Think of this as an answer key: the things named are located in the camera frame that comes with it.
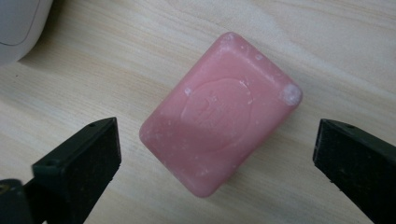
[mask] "wood grain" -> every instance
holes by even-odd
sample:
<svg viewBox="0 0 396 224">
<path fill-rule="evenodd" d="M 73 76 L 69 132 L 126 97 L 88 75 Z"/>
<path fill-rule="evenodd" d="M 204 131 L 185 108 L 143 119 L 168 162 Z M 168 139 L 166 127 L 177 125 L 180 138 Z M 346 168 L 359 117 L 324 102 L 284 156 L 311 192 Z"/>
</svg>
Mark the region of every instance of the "wood grain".
<svg viewBox="0 0 396 224">
<path fill-rule="evenodd" d="M 138 139 L 145 118 L 222 33 L 304 90 L 296 112 L 213 196 L 198 199 Z M 117 117 L 121 168 L 86 223 L 371 223 L 312 162 L 321 118 L 396 145 L 393 0 L 55 1 L 20 62 L 0 68 L 0 178 L 86 124 Z"/>
</svg>

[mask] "pink soap bar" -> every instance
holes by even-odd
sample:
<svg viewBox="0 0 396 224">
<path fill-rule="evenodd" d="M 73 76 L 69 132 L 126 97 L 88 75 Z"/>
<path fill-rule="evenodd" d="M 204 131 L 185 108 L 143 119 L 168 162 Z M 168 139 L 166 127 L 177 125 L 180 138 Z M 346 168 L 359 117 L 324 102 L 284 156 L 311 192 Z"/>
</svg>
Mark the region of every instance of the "pink soap bar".
<svg viewBox="0 0 396 224">
<path fill-rule="evenodd" d="M 144 122 L 140 139 L 190 192 L 207 197 L 302 96 L 274 63 L 227 33 Z"/>
</svg>

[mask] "white speck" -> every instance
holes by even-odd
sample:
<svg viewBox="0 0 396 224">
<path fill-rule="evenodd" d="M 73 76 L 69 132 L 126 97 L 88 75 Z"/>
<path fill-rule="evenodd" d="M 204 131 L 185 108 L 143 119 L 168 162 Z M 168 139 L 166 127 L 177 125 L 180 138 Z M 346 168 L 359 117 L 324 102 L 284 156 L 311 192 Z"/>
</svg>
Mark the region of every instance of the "white speck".
<svg viewBox="0 0 396 224">
<path fill-rule="evenodd" d="M 224 36 L 224 40 L 233 40 L 233 33 L 228 33 L 226 36 Z"/>
<path fill-rule="evenodd" d="M 259 60 L 261 60 L 263 57 L 262 57 L 262 55 L 261 54 L 256 54 L 256 59 L 259 61 Z"/>
<path fill-rule="evenodd" d="M 191 95 L 191 89 L 190 88 L 186 88 L 184 90 L 184 93 L 186 93 L 187 96 L 190 96 Z"/>
<path fill-rule="evenodd" d="M 246 88 L 248 87 L 244 80 L 239 80 L 239 83 Z"/>
<path fill-rule="evenodd" d="M 294 84 L 289 84 L 282 91 L 282 99 L 286 105 L 297 105 L 302 99 L 303 93 L 300 88 Z"/>
</svg>

